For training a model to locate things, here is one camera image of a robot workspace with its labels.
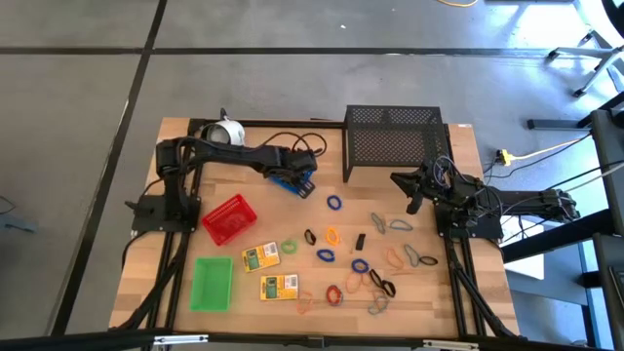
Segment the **silver aluminium bracket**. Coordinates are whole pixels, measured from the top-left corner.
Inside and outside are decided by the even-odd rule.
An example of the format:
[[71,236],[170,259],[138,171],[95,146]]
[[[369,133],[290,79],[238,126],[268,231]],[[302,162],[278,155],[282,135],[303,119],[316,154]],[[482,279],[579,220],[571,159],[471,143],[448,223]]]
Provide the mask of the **silver aluminium bracket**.
[[423,346],[440,351],[480,351],[477,343],[463,341],[424,339]]
[[156,335],[154,346],[171,346],[179,344],[205,343],[209,341],[207,334]]

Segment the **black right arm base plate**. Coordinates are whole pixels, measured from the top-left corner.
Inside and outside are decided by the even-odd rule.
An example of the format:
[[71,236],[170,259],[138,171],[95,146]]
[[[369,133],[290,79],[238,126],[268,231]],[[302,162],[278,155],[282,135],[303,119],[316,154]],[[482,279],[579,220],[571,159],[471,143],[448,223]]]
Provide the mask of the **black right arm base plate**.
[[500,239],[503,232],[500,215],[474,207],[452,207],[448,204],[435,206],[438,231],[449,238]]

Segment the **yellow green crayon box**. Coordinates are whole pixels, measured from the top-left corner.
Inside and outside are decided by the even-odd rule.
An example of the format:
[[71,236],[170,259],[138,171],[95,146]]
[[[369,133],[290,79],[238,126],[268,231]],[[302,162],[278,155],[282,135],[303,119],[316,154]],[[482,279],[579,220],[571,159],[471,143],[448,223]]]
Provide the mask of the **yellow green crayon box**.
[[296,274],[260,277],[260,299],[297,300],[299,295],[299,279]]
[[247,273],[279,265],[281,259],[276,242],[265,243],[242,251],[244,269]]

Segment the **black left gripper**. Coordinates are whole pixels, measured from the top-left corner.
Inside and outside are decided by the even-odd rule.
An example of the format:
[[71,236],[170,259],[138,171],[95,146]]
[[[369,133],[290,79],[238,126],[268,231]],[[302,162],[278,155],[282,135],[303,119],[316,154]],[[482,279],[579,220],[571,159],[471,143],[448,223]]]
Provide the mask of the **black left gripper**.
[[[281,153],[281,166],[277,177],[285,181],[300,181],[305,174],[318,169],[316,155],[312,150],[286,150]],[[312,181],[302,182],[297,187],[297,195],[306,199],[316,186]]]

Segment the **black floor foot bar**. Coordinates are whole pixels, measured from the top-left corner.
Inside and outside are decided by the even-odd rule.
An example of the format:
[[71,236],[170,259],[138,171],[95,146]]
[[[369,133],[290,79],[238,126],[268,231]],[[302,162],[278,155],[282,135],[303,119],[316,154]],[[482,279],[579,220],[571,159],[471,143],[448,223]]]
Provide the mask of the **black floor foot bar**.
[[526,126],[530,130],[552,130],[552,131],[580,131],[590,130],[591,123],[587,120],[550,120],[550,119],[529,119]]

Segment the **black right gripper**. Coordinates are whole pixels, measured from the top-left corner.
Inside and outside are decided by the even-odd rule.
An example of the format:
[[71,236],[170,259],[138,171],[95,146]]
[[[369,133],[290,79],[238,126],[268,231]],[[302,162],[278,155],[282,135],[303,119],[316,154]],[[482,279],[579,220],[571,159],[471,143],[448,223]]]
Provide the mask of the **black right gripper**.
[[437,201],[440,198],[441,185],[436,180],[432,161],[424,161],[417,172],[392,173],[390,179],[401,190],[414,190],[419,186],[418,191],[409,195],[410,202],[406,209],[409,215],[418,213],[422,206],[423,197],[432,201]]

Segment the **blue plastic basket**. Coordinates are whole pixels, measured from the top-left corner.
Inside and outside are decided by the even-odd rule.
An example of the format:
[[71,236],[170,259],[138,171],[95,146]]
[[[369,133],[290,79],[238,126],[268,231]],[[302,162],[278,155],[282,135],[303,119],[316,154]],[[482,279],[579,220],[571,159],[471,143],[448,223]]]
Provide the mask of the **blue plastic basket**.
[[313,171],[304,172],[301,176],[296,177],[294,180],[287,180],[287,179],[285,179],[283,177],[279,177],[279,176],[275,176],[275,175],[270,176],[268,179],[271,180],[272,182],[278,184],[282,188],[290,191],[291,193],[293,193],[297,197],[299,197],[297,195],[297,187],[302,182],[311,181],[311,176],[313,174],[314,174]]

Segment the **red plastic basket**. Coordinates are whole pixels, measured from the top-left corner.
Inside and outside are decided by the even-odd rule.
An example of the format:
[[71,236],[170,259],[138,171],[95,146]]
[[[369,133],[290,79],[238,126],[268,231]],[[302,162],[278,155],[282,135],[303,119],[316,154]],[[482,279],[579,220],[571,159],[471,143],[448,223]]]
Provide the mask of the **red plastic basket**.
[[227,245],[256,221],[257,214],[241,194],[236,194],[201,219],[202,225],[219,247]]

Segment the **white box under table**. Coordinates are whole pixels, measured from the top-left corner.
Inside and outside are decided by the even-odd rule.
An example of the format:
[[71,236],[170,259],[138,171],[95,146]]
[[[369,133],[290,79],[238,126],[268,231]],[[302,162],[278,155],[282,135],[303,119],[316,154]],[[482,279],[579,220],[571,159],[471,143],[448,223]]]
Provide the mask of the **white box under table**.
[[[519,228],[515,228],[514,230],[504,230],[503,239],[505,244],[501,244],[501,247],[504,248],[513,243],[519,242],[521,234],[512,238],[512,236],[518,231]],[[545,278],[544,254],[541,253],[528,258],[505,263],[504,268],[508,271],[518,273],[532,279],[543,280]]]

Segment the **white metal floor stand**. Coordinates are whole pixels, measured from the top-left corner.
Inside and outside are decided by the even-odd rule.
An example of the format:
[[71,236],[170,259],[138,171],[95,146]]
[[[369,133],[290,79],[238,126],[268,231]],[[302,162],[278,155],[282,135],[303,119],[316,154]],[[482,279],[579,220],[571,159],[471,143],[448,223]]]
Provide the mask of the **white metal floor stand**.
[[545,57],[546,62],[552,62],[560,55],[599,60],[587,82],[572,92],[575,98],[584,96],[603,74],[607,74],[614,81],[614,86],[617,89],[624,90],[624,45],[614,48],[590,48],[586,46],[589,41],[598,37],[599,34],[595,30],[591,30],[579,41],[576,47],[558,47]]

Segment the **black diagonal desk beam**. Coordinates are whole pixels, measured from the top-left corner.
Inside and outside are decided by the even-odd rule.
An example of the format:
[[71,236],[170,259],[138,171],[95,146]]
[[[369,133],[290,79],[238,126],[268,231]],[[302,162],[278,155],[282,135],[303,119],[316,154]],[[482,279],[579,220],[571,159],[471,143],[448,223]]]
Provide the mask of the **black diagonal desk beam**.
[[575,243],[589,240],[594,234],[613,234],[610,210],[590,214],[502,248],[504,263],[544,254]]

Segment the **green plastic basket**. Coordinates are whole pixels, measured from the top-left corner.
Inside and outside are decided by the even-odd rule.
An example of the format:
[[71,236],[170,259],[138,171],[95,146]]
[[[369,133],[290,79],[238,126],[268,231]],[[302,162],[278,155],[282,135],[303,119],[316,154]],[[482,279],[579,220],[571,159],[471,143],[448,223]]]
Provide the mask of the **green plastic basket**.
[[229,256],[200,257],[195,260],[190,293],[192,312],[229,310],[233,261]]

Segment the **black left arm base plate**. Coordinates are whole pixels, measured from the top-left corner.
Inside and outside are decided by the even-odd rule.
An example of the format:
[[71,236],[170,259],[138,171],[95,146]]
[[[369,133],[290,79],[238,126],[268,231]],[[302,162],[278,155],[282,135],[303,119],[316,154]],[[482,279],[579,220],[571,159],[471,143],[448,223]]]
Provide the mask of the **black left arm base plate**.
[[184,201],[165,195],[144,195],[138,201],[126,201],[133,211],[132,229],[137,232],[194,232],[201,210],[201,199]]

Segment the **black perforated metal shelf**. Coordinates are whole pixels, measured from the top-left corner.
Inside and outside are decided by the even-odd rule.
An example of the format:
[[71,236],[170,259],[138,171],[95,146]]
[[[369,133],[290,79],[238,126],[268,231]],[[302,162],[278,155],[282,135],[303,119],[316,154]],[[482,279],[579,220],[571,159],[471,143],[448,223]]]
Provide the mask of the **black perforated metal shelf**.
[[434,106],[349,105],[342,125],[342,179],[356,167],[419,166],[449,154],[441,109]]

